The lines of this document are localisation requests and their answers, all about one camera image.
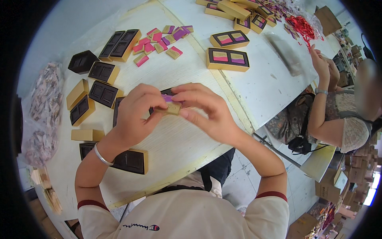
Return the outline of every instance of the lace sleeve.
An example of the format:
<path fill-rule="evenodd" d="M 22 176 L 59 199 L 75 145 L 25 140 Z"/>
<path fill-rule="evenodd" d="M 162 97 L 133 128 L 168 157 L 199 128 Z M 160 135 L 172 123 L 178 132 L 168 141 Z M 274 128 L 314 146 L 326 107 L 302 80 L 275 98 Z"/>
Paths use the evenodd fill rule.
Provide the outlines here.
<path fill-rule="evenodd" d="M 355 117 L 344 120 L 341 153 L 362 147 L 369 138 L 365 122 Z"/>

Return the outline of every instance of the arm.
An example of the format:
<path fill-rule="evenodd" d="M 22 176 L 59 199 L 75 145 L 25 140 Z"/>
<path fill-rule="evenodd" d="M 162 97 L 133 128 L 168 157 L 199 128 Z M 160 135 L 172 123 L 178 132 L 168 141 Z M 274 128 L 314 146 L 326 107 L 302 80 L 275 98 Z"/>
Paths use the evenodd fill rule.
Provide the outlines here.
<path fill-rule="evenodd" d="M 320 78 L 318 89 L 328 90 L 330 81 L 328 63 L 317 54 L 314 45 L 311 47 L 310 53 L 314 69 Z M 308 122 L 308 132 L 318 140 L 341 147 L 345 121 L 343 119 L 325 121 L 326 98 L 327 95 L 323 93 L 315 96 Z"/>
<path fill-rule="evenodd" d="M 147 120 L 141 118 L 153 106 L 167 108 L 160 91 L 144 84 L 138 85 L 121 101 L 117 125 L 97 144 L 105 160 L 112 162 L 118 154 L 140 143 L 154 130 L 162 113 L 154 112 Z M 105 205 L 99 184 L 107 168 L 94 150 L 89 152 L 78 166 L 74 181 L 77 202 L 94 200 Z"/>
<path fill-rule="evenodd" d="M 180 115 L 205 131 L 212 139 L 232 145 L 242 152 L 261 176 L 257 194 L 276 191 L 287 193 L 287 173 L 281 159 L 234 122 L 224 99 L 199 83 L 172 88 L 174 101 L 185 101 L 208 114 L 208 119 L 192 109 L 181 109 Z"/>
<path fill-rule="evenodd" d="M 341 88 L 337 86 L 340 80 L 340 72 L 332 59 L 325 58 L 326 62 L 329 64 L 329 92 L 341 91 Z"/>

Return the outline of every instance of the red ribbon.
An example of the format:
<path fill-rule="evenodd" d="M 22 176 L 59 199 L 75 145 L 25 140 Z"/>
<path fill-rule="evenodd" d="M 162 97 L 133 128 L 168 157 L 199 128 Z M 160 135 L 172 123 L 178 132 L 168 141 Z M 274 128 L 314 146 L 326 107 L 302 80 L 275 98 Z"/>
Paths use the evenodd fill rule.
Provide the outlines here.
<path fill-rule="evenodd" d="M 305 18 L 301 16 L 291 16 L 290 18 L 286 18 L 285 20 L 289 23 L 289 25 L 293 27 L 293 29 L 296 32 L 302 35 L 304 41 L 308 45 L 308 49 L 310 50 L 310 41 L 314 39 L 314 31 L 313 28 L 309 25 L 309 23 L 305 20 Z"/>

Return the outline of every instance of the champion logo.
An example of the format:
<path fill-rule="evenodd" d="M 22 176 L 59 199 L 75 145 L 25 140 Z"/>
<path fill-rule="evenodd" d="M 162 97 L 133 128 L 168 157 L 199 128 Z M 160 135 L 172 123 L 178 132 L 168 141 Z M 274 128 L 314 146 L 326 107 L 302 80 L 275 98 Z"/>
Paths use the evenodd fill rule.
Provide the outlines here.
<path fill-rule="evenodd" d="M 140 225 L 140 224 L 136 224 L 136 223 L 131 223 L 130 225 L 122 225 L 126 228 L 131 228 L 133 226 L 137 226 L 137 227 L 141 227 L 141 228 L 145 228 L 146 230 L 150 230 L 150 231 L 159 231 L 159 226 L 157 225 L 151 225 L 151 226 L 145 226 L 145 225 Z"/>

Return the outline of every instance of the table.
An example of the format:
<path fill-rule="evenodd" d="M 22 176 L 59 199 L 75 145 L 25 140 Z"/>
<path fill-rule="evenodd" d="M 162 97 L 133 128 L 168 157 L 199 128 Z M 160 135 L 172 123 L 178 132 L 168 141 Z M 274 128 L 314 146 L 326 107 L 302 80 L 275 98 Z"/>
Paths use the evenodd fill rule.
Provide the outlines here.
<path fill-rule="evenodd" d="M 193 25 L 194 36 L 199 44 L 206 49 L 212 47 L 209 38 L 212 34 L 232 31 L 233 22 L 217 16 L 204 13 L 205 6 L 195 4 L 195 0 L 161 0 L 184 25 Z M 253 127 L 258 129 L 278 114 L 290 102 L 292 102 L 318 74 L 312 66 L 310 54 L 302 38 L 296 41 L 284 30 L 283 22 L 277 22 L 274 28 L 266 26 L 261 34 L 250 31 L 247 36 L 250 43 L 240 50 L 247 52 L 251 68 L 243 72 L 223 71 L 225 79 L 232 91 L 238 98 L 241 106 L 248 114 Z M 272 50 L 270 44 L 264 37 L 264 33 L 274 32 L 280 38 L 286 40 L 296 55 L 300 58 L 305 72 L 292 77 Z M 338 51 L 333 51 L 331 44 L 338 42 L 330 37 L 312 40 L 316 49 L 322 51 L 329 58 L 333 58 Z"/>
<path fill-rule="evenodd" d="M 165 53 L 159 55 L 154 52 L 140 68 L 133 63 L 136 56 L 130 56 L 126 63 L 112 62 L 121 68 L 114 86 L 122 89 L 126 95 L 139 83 L 167 89 L 182 83 L 201 82 L 225 99 L 240 128 L 248 133 L 254 132 L 289 104 L 317 74 L 310 65 L 307 48 L 299 46 L 297 41 L 283 30 L 281 24 L 273 29 L 267 26 L 265 30 L 276 32 L 291 44 L 305 62 L 304 77 L 290 77 L 270 45 L 255 32 L 248 34 L 251 43 L 241 49 L 248 52 L 250 70 L 242 73 L 206 69 L 205 50 L 207 46 L 211 46 L 208 42 L 209 36 L 212 33 L 233 30 L 232 24 L 232 21 L 204 14 L 204 7 L 195 4 L 193 0 L 150 1 L 129 11 L 116 24 L 116 31 L 138 28 L 142 35 L 145 35 L 155 27 L 193 25 L 195 32 L 174 44 L 184 52 L 176 60 Z M 92 36 L 87 37 L 82 40 L 89 40 Z M 316 42 L 317 48 L 325 55 L 334 54 L 330 52 L 331 48 L 326 41 Z M 99 55 L 103 46 L 104 43 L 100 43 L 90 50 Z M 86 75 L 66 70 L 65 76 L 63 93 L 67 96 Z M 89 87 L 92 83 L 93 80 L 89 79 Z M 54 158 L 48 162 L 47 170 L 52 187 L 63 207 L 60 218 L 69 220 L 77 218 L 74 177 L 81 162 L 78 146 L 80 142 L 70 140 L 70 130 L 93 128 L 107 133 L 112 128 L 113 111 L 96 103 L 96 111 L 79 127 L 71 127 L 69 111 L 63 110 L 62 117 L 60 145 Z M 194 125 L 170 115 L 161 120 L 154 132 L 134 148 L 149 152 L 149 171 L 146 175 L 136 175 L 109 168 L 100 184 L 109 208 L 121 206 L 155 192 L 201 168 L 231 147 L 213 141 Z"/>

